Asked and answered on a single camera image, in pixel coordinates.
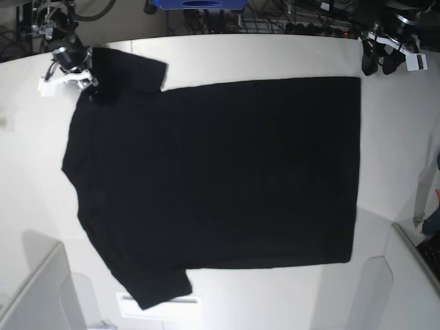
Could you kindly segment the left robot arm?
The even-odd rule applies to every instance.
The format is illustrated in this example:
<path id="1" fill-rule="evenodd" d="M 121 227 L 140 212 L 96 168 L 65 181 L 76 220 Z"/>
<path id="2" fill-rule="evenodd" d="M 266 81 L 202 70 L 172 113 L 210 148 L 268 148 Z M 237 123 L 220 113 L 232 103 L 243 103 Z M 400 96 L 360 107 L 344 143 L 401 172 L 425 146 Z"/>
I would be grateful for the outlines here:
<path id="1" fill-rule="evenodd" d="M 428 60 L 421 48 L 439 42 L 439 28 L 423 26 L 421 20 L 438 11 L 438 1 L 360 1 L 355 20 L 362 27 L 364 75 L 378 69 L 389 75 L 403 63 L 409 72 L 426 71 Z"/>

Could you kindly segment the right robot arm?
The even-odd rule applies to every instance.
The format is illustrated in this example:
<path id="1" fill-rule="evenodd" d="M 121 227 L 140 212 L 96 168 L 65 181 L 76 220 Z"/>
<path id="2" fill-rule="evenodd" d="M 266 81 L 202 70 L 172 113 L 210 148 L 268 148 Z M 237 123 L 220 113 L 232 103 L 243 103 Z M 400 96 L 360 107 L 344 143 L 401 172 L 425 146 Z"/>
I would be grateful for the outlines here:
<path id="1" fill-rule="evenodd" d="M 76 14 L 74 1 L 32 1 L 32 32 L 43 39 L 43 45 L 52 53 L 54 62 L 65 73 L 80 73 L 91 69 L 91 49 L 83 44 L 76 33 L 80 22 L 97 21 L 113 8 L 110 1 L 93 16 Z"/>

